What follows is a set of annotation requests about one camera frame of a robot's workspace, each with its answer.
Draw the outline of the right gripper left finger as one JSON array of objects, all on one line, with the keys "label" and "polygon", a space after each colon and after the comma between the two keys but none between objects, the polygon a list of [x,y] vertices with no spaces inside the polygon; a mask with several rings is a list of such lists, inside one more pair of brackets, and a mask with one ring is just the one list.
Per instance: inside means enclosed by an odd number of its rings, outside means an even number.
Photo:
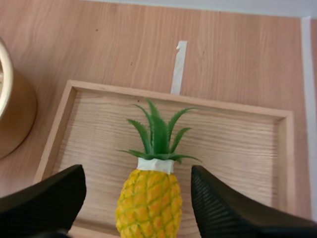
[{"label": "right gripper left finger", "polygon": [[86,197],[82,165],[0,199],[2,238],[66,238]]}]

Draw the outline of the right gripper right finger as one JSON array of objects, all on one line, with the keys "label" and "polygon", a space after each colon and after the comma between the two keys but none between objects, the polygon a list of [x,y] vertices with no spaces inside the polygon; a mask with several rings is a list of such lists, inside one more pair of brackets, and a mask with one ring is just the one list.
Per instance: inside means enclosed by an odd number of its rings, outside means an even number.
[{"label": "right gripper right finger", "polygon": [[191,200],[203,238],[315,238],[316,222],[263,205],[203,166],[191,168]]}]

